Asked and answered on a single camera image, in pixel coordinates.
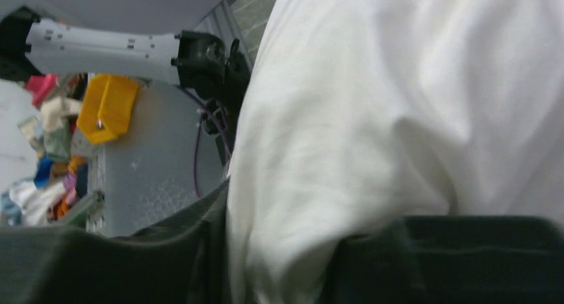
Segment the white fabric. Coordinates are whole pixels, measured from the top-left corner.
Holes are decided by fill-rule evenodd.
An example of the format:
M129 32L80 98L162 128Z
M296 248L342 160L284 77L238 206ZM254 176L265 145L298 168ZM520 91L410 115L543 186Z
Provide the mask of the white fabric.
M231 288L313 303L406 214L564 222L564 0L278 0L231 161Z
M78 116L82 108L82 102L63 96L52 98L41 105L39 115L43 131L52 132L64 127L62 118Z
M18 183L9 189L10 199L21 208L23 226L45 226L51 202L66 192L63 180L37 189L33 180Z
M18 123L17 126L35 152L45 151L43 143L37 138L37 129L41 128L41 126L36 116L26 118L24 121Z

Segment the dark green fabric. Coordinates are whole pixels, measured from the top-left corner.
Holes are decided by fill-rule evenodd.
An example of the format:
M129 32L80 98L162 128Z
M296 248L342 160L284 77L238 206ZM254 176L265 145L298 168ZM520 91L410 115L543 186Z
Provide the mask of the dark green fabric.
M0 231L0 303L230 303L228 183L131 237Z

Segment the purple cable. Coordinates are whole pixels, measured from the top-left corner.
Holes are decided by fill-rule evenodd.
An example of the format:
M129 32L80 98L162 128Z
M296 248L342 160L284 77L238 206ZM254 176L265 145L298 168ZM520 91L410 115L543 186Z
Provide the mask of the purple cable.
M200 123L198 123L198 133L196 133L196 145L194 146L194 170L192 174L194 175L194 191L196 191L196 197L199 199L200 187L198 186L198 150L200 149L200 138L202 137L202 122L204 121L204 116L200 115Z
M221 136L221 139L223 140L223 145L225 146L225 153L227 153L226 158L230 159L231 158L231 151L229 150L229 147L227 146L227 144L229 142L227 141L227 134L225 134L225 130L221 127L221 123L219 123L219 121L215 118L213 113L205 106L205 104L200 99L196 98L196 96L194 96L191 92L182 88L181 86L177 86L177 88L179 88L182 92L184 92L184 94L186 94L188 97L190 97L208 115L208 117L211 119L213 124L215 124L215 127L219 131L219 135Z

